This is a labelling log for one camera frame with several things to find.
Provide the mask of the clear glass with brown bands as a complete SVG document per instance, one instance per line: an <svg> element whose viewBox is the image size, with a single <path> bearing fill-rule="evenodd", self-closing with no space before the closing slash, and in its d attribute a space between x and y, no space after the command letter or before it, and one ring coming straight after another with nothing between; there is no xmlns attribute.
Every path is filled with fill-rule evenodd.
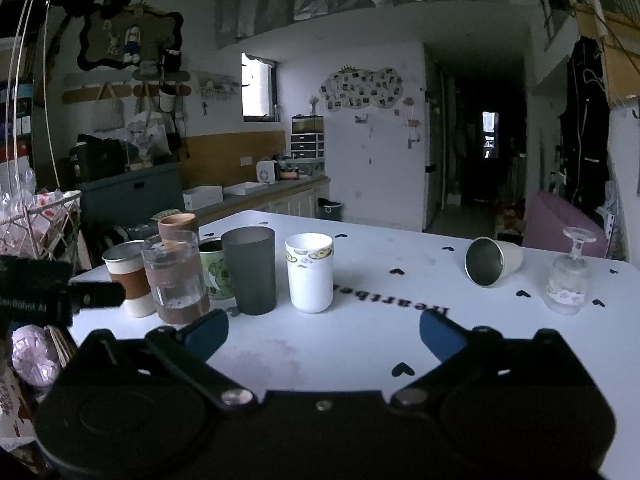
<svg viewBox="0 0 640 480"><path fill-rule="evenodd" d="M142 260L158 316L188 325L209 311L198 236L177 231L169 240L155 235L142 243Z"/></svg>

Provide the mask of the green cartoon tin cup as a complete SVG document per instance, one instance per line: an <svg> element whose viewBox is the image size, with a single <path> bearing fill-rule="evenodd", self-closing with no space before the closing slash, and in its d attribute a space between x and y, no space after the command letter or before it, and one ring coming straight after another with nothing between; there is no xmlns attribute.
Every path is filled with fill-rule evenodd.
<svg viewBox="0 0 640 480"><path fill-rule="evenodd" d="M220 238L203 240L198 245L203 268L204 283L213 308L230 308L234 305L233 290Z"/></svg>

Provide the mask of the steel cup lying sideways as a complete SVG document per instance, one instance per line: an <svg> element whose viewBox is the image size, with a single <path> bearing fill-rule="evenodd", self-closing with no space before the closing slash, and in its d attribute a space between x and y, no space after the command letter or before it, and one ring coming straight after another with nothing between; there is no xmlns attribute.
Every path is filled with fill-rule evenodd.
<svg viewBox="0 0 640 480"><path fill-rule="evenodd" d="M468 278L480 287L491 287L522 265L524 254L517 244L479 237L472 240L464 256Z"/></svg>

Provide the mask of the steel cup with brown sleeve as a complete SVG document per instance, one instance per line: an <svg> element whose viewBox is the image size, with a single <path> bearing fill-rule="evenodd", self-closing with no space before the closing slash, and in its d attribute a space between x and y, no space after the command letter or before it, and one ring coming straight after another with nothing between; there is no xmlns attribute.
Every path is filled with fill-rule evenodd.
<svg viewBox="0 0 640 480"><path fill-rule="evenodd" d="M146 318L155 312L142 259L143 245L143 240L130 240L108 248L102 255L111 280L125 289L122 307L132 318Z"/></svg>

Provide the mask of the bamboo wooden cup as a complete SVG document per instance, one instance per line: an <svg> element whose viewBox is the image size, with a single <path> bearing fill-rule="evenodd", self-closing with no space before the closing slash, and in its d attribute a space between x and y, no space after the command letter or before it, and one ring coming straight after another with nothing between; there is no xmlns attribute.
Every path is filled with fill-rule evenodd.
<svg viewBox="0 0 640 480"><path fill-rule="evenodd" d="M157 222L160 240L167 248L177 247L179 244L198 246L198 219L192 212L179 212L161 218Z"/></svg>

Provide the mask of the dark grey tumbler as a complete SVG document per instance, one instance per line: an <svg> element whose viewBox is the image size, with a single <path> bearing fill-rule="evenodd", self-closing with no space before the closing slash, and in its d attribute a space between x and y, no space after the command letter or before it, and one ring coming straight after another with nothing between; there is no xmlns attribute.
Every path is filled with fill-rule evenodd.
<svg viewBox="0 0 640 480"><path fill-rule="evenodd" d="M274 231L243 226L221 237L236 305L246 315L263 315L277 304Z"/></svg>

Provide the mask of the upside-down wine glass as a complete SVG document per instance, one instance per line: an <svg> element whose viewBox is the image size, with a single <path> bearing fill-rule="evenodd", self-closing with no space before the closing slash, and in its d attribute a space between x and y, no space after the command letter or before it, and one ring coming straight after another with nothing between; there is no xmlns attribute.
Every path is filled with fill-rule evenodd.
<svg viewBox="0 0 640 480"><path fill-rule="evenodd" d="M575 315L584 305L589 292L591 271L582 255L582 248L597 240L593 232L567 226L563 233L573 243L568 254L556 258L549 271L544 301L547 307L560 315Z"/></svg>

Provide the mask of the white box on counter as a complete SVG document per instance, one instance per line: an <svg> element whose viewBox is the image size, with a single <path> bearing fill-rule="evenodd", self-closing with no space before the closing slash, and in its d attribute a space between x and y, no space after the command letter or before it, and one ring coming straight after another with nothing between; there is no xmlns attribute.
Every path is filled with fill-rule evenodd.
<svg viewBox="0 0 640 480"><path fill-rule="evenodd" d="M221 203L224 200L224 190L216 185L199 185L182 192L184 208L196 211Z"/></svg>

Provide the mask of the flat white tray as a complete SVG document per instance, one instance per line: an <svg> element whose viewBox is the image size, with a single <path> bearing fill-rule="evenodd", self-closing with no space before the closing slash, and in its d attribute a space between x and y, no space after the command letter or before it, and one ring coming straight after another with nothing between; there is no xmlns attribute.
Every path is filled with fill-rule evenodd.
<svg viewBox="0 0 640 480"><path fill-rule="evenodd" d="M264 182L242 182L224 187L224 196L247 196L268 190L269 184Z"/></svg>

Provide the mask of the kitchen counter cabinet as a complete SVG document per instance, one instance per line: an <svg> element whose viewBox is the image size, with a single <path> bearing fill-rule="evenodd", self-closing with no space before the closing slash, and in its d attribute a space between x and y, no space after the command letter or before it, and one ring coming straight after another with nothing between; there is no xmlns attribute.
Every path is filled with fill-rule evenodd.
<svg viewBox="0 0 640 480"><path fill-rule="evenodd" d="M243 210L253 210L271 202L283 200L288 196L303 193L320 186L328 185L328 176L318 176L300 180L285 180L268 186L261 191L242 196L230 196L221 203L207 206L194 211L198 224L204 224L236 214Z"/></svg>

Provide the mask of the black trash bin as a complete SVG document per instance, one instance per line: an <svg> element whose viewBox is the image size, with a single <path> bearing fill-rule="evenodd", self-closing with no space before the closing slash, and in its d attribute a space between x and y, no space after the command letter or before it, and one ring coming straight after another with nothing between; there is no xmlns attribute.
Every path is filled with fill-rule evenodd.
<svg viewBox="0 0 640 480"><path fill-rule="evenodd" d="M343 205L341 203L319 197L317 200L318 217L323 220L341 221Z"/></svg>

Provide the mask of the white small fan appliance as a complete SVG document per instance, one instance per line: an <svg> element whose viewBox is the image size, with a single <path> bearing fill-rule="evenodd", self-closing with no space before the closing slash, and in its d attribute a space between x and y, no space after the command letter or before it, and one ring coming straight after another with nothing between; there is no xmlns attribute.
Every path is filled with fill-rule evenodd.
<svg viewBox="0 0 640 480"><path fill-rule="evenodd" d="M275 160L261 160L256 164L256 179L260 183L275 184L278 180L278 163Z"/></svg>

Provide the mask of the small drawer organizer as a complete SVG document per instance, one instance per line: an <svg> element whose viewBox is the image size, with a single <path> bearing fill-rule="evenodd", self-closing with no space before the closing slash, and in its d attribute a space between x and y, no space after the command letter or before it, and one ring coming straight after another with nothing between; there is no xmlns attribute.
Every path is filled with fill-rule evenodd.
<svg viewBox="0 0 640 480"><path fill-rule="evenodd" d="M318 115L296 115L291 120L291 157L322 159L324 157L324 122Z"/></svg>

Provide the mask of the cloud photo collage board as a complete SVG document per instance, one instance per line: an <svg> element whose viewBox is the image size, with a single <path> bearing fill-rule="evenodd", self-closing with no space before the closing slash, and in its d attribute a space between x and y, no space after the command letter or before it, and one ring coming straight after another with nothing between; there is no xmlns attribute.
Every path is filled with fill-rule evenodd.
<svg viewBox="0 0 640 480"><path fill-rule="evenodd" d="M391 67L365 70L345 66L326 77L319 87L329 112L360 110L368 106L391 108L402 98L404 81Z"/></svg>

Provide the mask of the dark framed wall picture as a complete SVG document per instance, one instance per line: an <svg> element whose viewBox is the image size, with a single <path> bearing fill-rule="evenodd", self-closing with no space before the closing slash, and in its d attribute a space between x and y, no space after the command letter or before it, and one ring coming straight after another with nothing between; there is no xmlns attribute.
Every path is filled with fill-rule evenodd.
<svg viewBox="0 0 640 480"><path fill-rule="evenodd" d="M160 62L182 47L183 16L157 11L144 3L119 11L95 4L84 17L77 58L85 72L100 66L123 70L142 62Z"/></svg>

